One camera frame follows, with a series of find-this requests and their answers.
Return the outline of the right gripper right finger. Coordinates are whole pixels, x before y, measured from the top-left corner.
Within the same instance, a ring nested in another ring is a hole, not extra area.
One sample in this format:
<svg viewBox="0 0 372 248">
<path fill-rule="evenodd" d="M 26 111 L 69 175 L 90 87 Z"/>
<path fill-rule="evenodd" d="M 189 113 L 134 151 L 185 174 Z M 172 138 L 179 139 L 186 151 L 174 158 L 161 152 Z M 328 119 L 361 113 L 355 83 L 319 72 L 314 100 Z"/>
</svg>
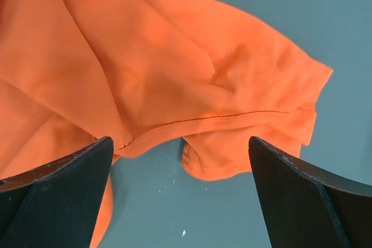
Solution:
<svg viewBox="0 0 372 248">
<path fill-rule="evenodd" d="M 272 247 L 371 247 L 371 186 L 249 140 Z"/>
</svg>

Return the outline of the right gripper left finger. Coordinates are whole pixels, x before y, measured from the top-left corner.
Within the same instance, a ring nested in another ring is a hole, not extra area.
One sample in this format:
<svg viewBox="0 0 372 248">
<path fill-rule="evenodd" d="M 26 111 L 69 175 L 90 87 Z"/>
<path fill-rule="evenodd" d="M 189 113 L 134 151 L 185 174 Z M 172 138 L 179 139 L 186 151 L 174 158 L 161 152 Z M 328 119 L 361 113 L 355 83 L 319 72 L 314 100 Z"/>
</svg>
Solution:
<svg viewBox="0 0 372 248">
<path fill-rule="evenodd" d="M 89 247 L 113 158 L 103 137 L 1 180 L 1 247 Z"/>
</svg>

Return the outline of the orange t-shirt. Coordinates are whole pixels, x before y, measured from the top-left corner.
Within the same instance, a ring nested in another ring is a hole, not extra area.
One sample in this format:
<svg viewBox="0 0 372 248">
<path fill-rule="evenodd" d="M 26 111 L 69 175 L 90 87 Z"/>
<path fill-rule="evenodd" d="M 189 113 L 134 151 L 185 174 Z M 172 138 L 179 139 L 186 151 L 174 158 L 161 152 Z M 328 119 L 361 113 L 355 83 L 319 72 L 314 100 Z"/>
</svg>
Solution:
<svg viewBox="0 0 372 248">
<path fill-rule="evenodd" d="M 187 173 L 230 178 L 252 136 L 299 156 L 331 75 L 216 0 L 1 0 L 1 177 L 109 136 L 115 159 L 183 138 Z"/>
</svg>

